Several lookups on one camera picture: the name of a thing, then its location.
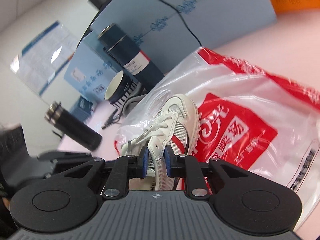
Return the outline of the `white shoelace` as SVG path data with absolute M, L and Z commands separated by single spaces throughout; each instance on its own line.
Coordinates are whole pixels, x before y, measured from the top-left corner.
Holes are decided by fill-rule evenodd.
M 167 113 L 156 117 L 141 135 L 121 146 L 120 155 L 139 155 L 142 147 L 150 141 L 154 144 L 152 151 L 156 155 L 159 154 L 174 135 L 177 120 L 177 113 Z

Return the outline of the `light blue cardboard box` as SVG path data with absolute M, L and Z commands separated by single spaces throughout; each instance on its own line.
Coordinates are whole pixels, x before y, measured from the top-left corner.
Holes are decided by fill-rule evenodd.
M 92 23 L 115 23 L 163 72 L 200 46 L 214 49 L 276 22 L 270 0 L 112 0 Z

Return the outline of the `black steel tumbler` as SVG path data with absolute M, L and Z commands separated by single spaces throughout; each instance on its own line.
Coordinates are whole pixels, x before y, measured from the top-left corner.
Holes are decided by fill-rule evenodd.
M 102 142 L 102 136 L 65 110 L 61 103 L 54 101 L 44 118 L 62 133 L 84 148 L 95 151 Z

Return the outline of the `red white plastic bag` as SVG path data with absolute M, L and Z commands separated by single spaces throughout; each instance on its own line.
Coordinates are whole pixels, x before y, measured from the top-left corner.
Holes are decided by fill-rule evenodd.
M 221 158 L 288 187 L 302 202 L 303 224 L 319 203 L 319 92 L 200 48 L 130 112 L 114 148 L 141 135 L 174 94 L 188 96 L 199 111 L 195 157 Z

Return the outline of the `small dark blue box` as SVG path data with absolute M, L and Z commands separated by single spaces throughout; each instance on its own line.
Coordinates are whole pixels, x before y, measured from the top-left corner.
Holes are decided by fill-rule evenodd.
M 92 109 L 93 103 L 88 101 L 83 96 L 80 96 L 75 104 L 71 107 L 69 112 L 79 121 L 85 122 L 92 115 Z

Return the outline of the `wall notice poster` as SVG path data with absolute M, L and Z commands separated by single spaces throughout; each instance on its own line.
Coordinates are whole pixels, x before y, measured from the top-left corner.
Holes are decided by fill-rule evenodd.
M 78 40 L 59 21 L 28 43 L 10 69 L 35 94 L 41 96 L 71 60 Z

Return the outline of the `white sneaker with stripes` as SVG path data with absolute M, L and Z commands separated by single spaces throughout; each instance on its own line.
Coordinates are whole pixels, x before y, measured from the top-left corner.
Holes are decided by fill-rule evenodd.
M 170 146 L 175 155 L 191 155 L 199 132 L 199 113 L 193 100 L 183 94 L 169 98 L 143 133 L 121 146 L 121 155 L 139 155 L 143 146 L 149 151 L 146 182 L 136 179 L 133 188 L 155 191 L 176 189 L 178 179 L 167 175 L 164 150 Z

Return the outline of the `grey cloth pouch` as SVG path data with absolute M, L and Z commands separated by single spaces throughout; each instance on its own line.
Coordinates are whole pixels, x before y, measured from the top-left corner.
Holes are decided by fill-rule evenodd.
M 127 116 L 139 104 L 139 102 L 141 102 L 144 99 L 145 96 L 146 94 L 143 94 L 143 95 L 132 97 L 129 100 L 127 100 L 127 102 L 125 102 L 123 106 L 122 114 L 124 116 Z

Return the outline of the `black pen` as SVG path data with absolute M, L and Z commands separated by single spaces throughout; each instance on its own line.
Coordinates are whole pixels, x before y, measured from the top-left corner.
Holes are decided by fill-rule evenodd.
M 119 122 L 120 118 L 122 116 L 122 110 L 115 109 L 111 115 L 108 117 L 108 119 L 104 122 L 101 129 L 106 129 L 109 126 L 116 124 Z

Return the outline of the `dark blue thermos bottle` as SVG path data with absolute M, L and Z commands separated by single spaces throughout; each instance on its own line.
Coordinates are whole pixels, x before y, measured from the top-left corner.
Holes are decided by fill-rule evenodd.
M 106 52 L 127 72 L 134 76 L 146 90 L 150 91 L 163 79 L 164 74 L 115 23 L 106 27 L 98 40 Z

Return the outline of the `black white ceramic mug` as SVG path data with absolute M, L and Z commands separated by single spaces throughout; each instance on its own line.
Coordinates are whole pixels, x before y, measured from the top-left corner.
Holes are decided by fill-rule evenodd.
M 139 84 L 122 70 L 111 80 L 104 94 L 104 99 L 117 110 L 121 110 Z

